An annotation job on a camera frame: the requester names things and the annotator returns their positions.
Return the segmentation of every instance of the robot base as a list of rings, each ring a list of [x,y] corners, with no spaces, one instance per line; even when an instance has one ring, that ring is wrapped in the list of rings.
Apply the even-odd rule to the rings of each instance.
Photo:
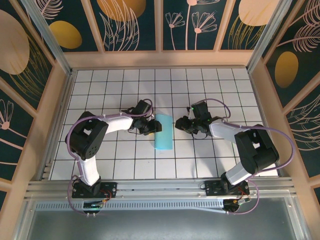
[[[208,180],[204,181],[205,186],[205,193],[208,196],[226,196],[226,195],[232,195],[232,196],[241,196],[242,192],[239,190],[239,188],[246,194],[249,195],[249,186],[246,181],[242,181],[237,185],[233,186],[226,186],[225,182],[223,180]]]
[[[83,182],[75,182],[73,184],[72,198],[73,199],[105,199],[115,198],[117,194],[116,182],[101,182],[99,191],[96,194],[90,192],[83,186]]]

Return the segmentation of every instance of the white grid tile floor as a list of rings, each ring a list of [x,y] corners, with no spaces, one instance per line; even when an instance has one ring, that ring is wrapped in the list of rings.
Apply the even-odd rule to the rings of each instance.
[[[95,115],[116,114],[151,99],[156,113],[173,116],[172,123],[187,114],[186,107],[204,98],[230,106],[230,122],[262,124],[258,104],[245,68],[118,69],[78,71],[59,138],[50,180],[68,180],[79,174],[67,152],[66,135],[84,111]],[[208,101],[212,116],[226,110]],[[104,180],[216,178],[238,163],[235,144],[190,134],[174,128],[173,149],[155,150],[155,137],[127,131],[105,135],[96,164]],[[278,176],[277,171],[262,176]]]

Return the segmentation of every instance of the dark teal wallpaper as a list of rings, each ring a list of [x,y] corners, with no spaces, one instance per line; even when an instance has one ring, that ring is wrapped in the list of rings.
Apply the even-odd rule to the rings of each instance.
[[[163,50],[213,50],[225,6],[226,0],[164,0]]]
[[[33,117],[0,90],[0,178],[11,181]]]
[[[270,0],[236,0],[221,50],[253,50],[276,6]]]
[[[52,65],[9,1],[0,5],[0,23],[0,77],[37,109]]]
[[[4,204],[7,193],[5,191],[0,191],[0,212],[2,205]]]
[[[315,193],[316,198],[318,199],[318,202],[320,204],[320,187],[315,188],[314,193]]]
[[[282,106],[320,71],[320,2],[306,0],[266,63]]]
[[[39,32],[38,28],[36,27],[34,21],[31,19],[31,17],[29,16],[29,14],[27,13],[25,6],[21,3],[21,0],[18,0],[22,10],[24,11],[24,13],[26,14],[26,16],[28,17],[29,21],[31,22],[31,24],[33,25],[34,29],[36,30],[36,32],[38,33],[38,35],[41,37],[42,42],[45,44],[46,48],[49,50],[51,56],[53,57],[54,60],[56,60],[55,55],[52,53],[51,49],[49,48],[49,46],[47,45],[47,42],[44,40],[44,38],[42,37],[42,34]]]
[[[309,177],[320,174],[320,85],[286,118]]]
[[[284,26],[286,20],[288,19],[289,15],[290,15],[290,13],[291,13],[291,11],[292,11],[292,9],[295,7],[297,1],[298,1],[298,0],[292,0],[291,5],[290,5],[288,11],[286,12],[285,16],[283,17],[283,19],[282,19],[282,21],[281,21],[281,23],[280,23],[277,31],[274,33],[274,35],[272,36],[269,44],[268,44],[268,45],[266,46],[266,48],[265,48],[265,50],[264,50],[264,52],[263,52],[263,54],[262,54],[262,57],[263,57],[263,58],[266,56],[266,54],[268,53],[271,45],[274,43],[273,39],[276,38],[276,36],[278,36],[278,34],[279,34],[279,32],[281,31],[282,27]]]
[[[36,0],[35,3],[62,51],[98,51],[80,0]]]
[[[90,0],[106,51],[156,50],[154,0]]]

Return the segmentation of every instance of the grid line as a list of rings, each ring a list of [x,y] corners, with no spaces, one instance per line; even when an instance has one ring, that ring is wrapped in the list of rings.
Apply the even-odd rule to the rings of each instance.
[[[172,148],[173,152],[170,151],[167,154],[167,153],[163,152],[163,150],[158,152],[155,148],[154,149],[148,148],[148,152],[146,152],[146,154],[145,154],[144,149],[143,150],[139,149],[140,144],[143,144],[142,141],[153,141],[153,143],[155,144],[154,140],[150,140],[149,137],[145,137],[145,138],[138,137],[137,135],[135,136],[135,138],[131,137],[129,134],[128,134],[128,136],[126,134],[124,136],[122,136],[121,132],[117,132],[117,133],[114,132],[113,135],[110,135],[110,137],[107,137],[107,138],[105,138],[105,140],[103,140],[103,142],[105,142],[104,146],[106,148],[108,148],[106,153],[108,153],[108,151],[110,149],[111,152],[114,151],[114,156],[113,156],[113,154],[111,157],[110,157],[110,155],[104,156],[103,154],[100,154],[100,156],[99,156],[100,159],[97,159],[97,163],[98,162],[100,162],[99,164],[105,163],[107,166],[110,166],[113,168],[113,169],[107,168],[107,170],[99,169],[99,172],[102,173],[102,176],[104,176],[105,178],[108,178],[108,179],[128,179],[129,180],[129,179],[135,179],[137,177],[137,175],[136,175],[136,173],[137,173],[137,174],[139,174],[139,179],[143,178],[145,169],[150,170],[150,167],[153,165],[153,163],[151,163],[151,165],[150,165],[150,162],[148,163],[148,161],[141,161],[140,162],[140,160],[146,160],[146,159],[154,160],[154,178],[155,179],[163,178],[164,176],[168,176],[168,178],[181,178],[182,176],[184,178],[195,178],[195,177],[198,178],[199,176],[210,177],[215,174],[217,174],[217,176],[219,176],[221,168],[226,169],[226,168],[230,168],[233,166],[233,163],[232,163],[233,161],[230,161],[230,160],[224,161],[224,159],[233,158],[234,163],[236,164],[236,162],[237,162],[236,159],[238,159],[239,157],[235,156],[236,155],[235,154],[235,152],[236,152],[235,146],[233,144],[231,144],[232,148],[229,147],[229,144],[226,146],[221,141],[223,138],[212,138],[212,137],[209,138],[209,137],[207,137],[205,140],[211,141],[212,146],[211,146],[211,143],[209,143],[209,142],[205,142],[205,141],[197,142],[197,141],[202,141],[204,139],[203,138],[197,139],[194,137],[191,138],[189,134],[187,134],[183,131],[179,131],[179,130],[175,131],[174,124],[176,122],[176,119],[178,119],[184,115],[187,115],[187,113],[185,113],[186,107],[189,107],[191,104],[194,104],[195,102],[201,100],[202,98],[209,98],[209,94],[213,94],[213,95],[217,95],[219,97],[219,99],[222,99],[223,102],[225,102],[225,101],[227,103],[228,102],[231,102],[231,103],[237,102],[237,104],[235,104],[237,106],[233,106],[233,104],[232,104],[232,107],[233,107],[232,112],[233,111],[236,111],[236,112],[235,112],[235,114],[233,114],[232,121],[229,120],[229,122],[250,124],[253,122],[259,123],[259,122],[261,122],[261,120],[256,121],[255,118],[252,118],[252,119],[250,118],[251,115],[257,114],[257,108],[259,109],[258,104],[252,105],[252,104],[250,104],[250,101],[248,101],[250,98],[247,98],[246,96],[245,97],[241,96],[243,98],[243,100],[246,101],[246,104],[249,103],[250,106],[243,106],[242,105],[242,102],[240,99],[240,93],[239,93],[240,87],[237,86],[237,83],[239,83],[239,79],[235,80],[235,77],[234,77],[235,74],[232,71],[232,69],[231,69],[231,71],[232,71],[232,75],[233,75],[233,81],[232,81],[232,79],[229,79],[229,82],[225,82],[224,84],[223,84],[223,82],[225,80],[224,80],[223,75],[219,76],[216,68],[211,68],[211,69],[212,70],[210,70],[206,73],[201,68],[196,69],[194,71],[192,71],[192,70],[190,71],[189,69],[187,70],[186,68],[179,69],[179,70],[175,71],[174,73],[178,76],[177,78],[179,78],[179,76],[185,75],[185,77],[184,77],[185,79],[181,79],[181,80],[173,80],[173,72],[170,68],[168,68],[162,72],[158,71],[157,74],[156,74],[156,71],[153,69],[153,72],[150,71],[147,73],[145,73],[145,72],[143,73],[147,77],[146,78],[147,81],[143,81],[143,84],[140,81],[140,78],[142,76],[142,72],[140,69],[135,70],[135,76],[138,75],[138,79],[135,81],[129,81],[126,78],[126,80],[128,80],[126,82],[128,82],[128,83],[125,83],[125,71],[123,69],[121,70],[121,73],[118,72],[115,75],[112,75],[113,76],[112,79],[110,78],[110,72],[109,71],[105,72],[105,75],[107,78],[105,80],[105,86],[104,86],[103,82],[101,84],[94,84],[94,85],[92,84],[92,82],[96,82],[94,71],[91,72],[91,81],[88,81],[88,82],[75,81],[73,88],[72,88],[71,97],[78,96],[78,97],[76,97],[76,99],[78,101],[73,102],[71,104],[71,98],[70,98],[70,101],[68,103],[67,113],[65,115],[65,120],[63,122],[64,124],[63,124],[63,128],[61,130],[59,143],[58,143],[57,151],[56,151],[55,158],[54,158],[55,161],[52,165],[50,179],[56,180],[57,177],[59,177],[59,174],[57,172],[58,172],[58,170],[61,170],[63,166],[65,166],[65,167],[67,166],[68,168],[73,167],[73,169],[70,169],[70,172],[68,174],[73,174],[74,170],[76,170],[76,167],[77,167],[76,162],[73,159],[71,159],[71,157],[68,155],[68,153],[65,152],[66,145],[63,142],[63,138],[66,135],[67,129],[70,126],[72,126],[74,120],[79,118],[78,115],[80,115],[82,111],[86,111],[87,109],[92,110],[93,111],[92,113],[94,113],[96,115],[98,114],[98,112],[101,112],[101,113],[106,112],[106,114],[108,114],[108,115],[114,114],[114,113],[118,113],[122,109],[125,109],[124,106],[122,106],[123,103],[126,102],[125,99],[128,99],[128,103],[131,103],[130,101],[133,101],[133,98],[135,99],[137,97],[137,101],[139,101],[140,98],[144,99],[147,95],[150,98],[154,98],[154,109],[155,109],[156,113],[159,113],[159,111],[160,111],[160,112],[164,112],[165,114],[172,115],[174,117],[172,120],[172,125],[173,125],[172,126],[173,127],[172,136],[173,136],[173,144],[174,144],[173,148]],[[210,78],[214,78],[211,76],[215,75],[215,74],[217,75],[217,79],[209,80]],[[153,91],[151,84],[154,84],[153,85],[154,93],[150,93],[151,91]],[[99,88],[99,86],[105,87],[104,94],[102,94],[102,89],[101,89],[101,87]],[[133,88],[129,88],[129,86],[135,86],[134,92],[132,92]],[[184,88],[175,88],[175,86],[184,86]],[[245,93],[247,93],[247,94],[248,93],[250,93],[250,94],[255,93],[254,88],[250,90],[250,88],[247,87],[247,88],[242,88],[242,90],[245,90],[245,91],[241,92],[244,95],[245,95]],[[209,111],[215,112],[215,116],[220,116],[220,115],[224,116],[227,114],[227,111],[225,108],[223,108],[224,110],[222,110],[222,108],[223,108],[223,106],[219,106],[217,104],[212,104],[212,106],[209,107]],[[250,121],[247,120],[247,118],[245,117],[244,110],[245,110],[246,114],[249,114],[248,118],[250,118]],[[193,144],[193,151],[190,149],[191,143]],[[126,155],[125,153],[123,153],[123,152],[126,152],[125,150],[123,152],[121,152],[123,149],[118,149],[119,152],[117,151],[117,147],[120,147],[120,145],[126,146],[127,144],[131,146],[132,151],[134,149],[134,154],[133,154],[133,152],[131,152],[128,155]],[[184,151],[187,148],[189,149],[189,151],[188,151],[189,154],[184,153]],[[203,150],[210,151],[210,153],[208,152],[207,154],[202,154]],[[185,164],[181,159],[187,159],[188,161]],[[219,170],[218,170],[217,159],[219,159]],[[112,162],[108,162],[108,163],[103,162],[103,161],[107,161],[107,160],[113,161],[113,166],[112,166]],[[192,169],[189,169],[189,167],[188,167],[189,165],[187,163],[192,164]]]
[[[205,96],[205,98],[207,99],[207,93],[206,93],[205,81],[204,81],[204,80],[203,80],[203,88],[204,88],[204,96]],[[216,175],[219,177],[218,165],[217,165],[217,159],[216,159],[216,151],[215,151],[215,144],[214,144],[214,138],[213,138],[213,137],[211,137],[211,141],[212,141],[212,147],[213,147],[213,154],[214,154],[214,163],[215,163]]]
[[[172,121],[174,122],[174,99],[172,97],[172,74],[170,69],[170,86],[171,86],[171,104],[172,104]],[[172,131],[173,139],[175,139],[175,125],[173,124],[173,131]],[[175,170],[175,177],[177,178],[177,160],[176,160],[176,142],[173,140],[173,154],[174,154],[174,170]]]
[[[123,70],[119,111],[121,111],[122,90],[123,90],[123,87],[124,87],[124,77],[125,77],[125,71]],[[115,151],[114,151],[114,165],[113,165],[112,179],[115,179],[115,169],[116,169],[116,159],[117,159],[117,147],[118,147],[118,136],[119,136],[119,131],[116,132],[116,142],[115,142]]]
[[[191,107],[187,69],[185,69],[185,76],[186,76],[186,87],[188,89],[188,99],[189,99],[189,106],[188,107]],[[194,154],[194,164],[195,164],[195,175],[196,175],[196,178],[198,178],[198,169],[197,169],[197,161],[196,161],[196,145],[195,145],[195,138],[193,135],[192,135],[192,143],[193,143],[193,154]]]

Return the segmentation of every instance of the cable connector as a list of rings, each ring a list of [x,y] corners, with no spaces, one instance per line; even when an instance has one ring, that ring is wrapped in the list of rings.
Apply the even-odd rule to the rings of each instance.
[[[248,198],[248,197],[247,198],[242,198],[242,199],[238,200],[238,204],[241,205],[241,204],[248,203],[250,201],[251,201],[251,199]]]

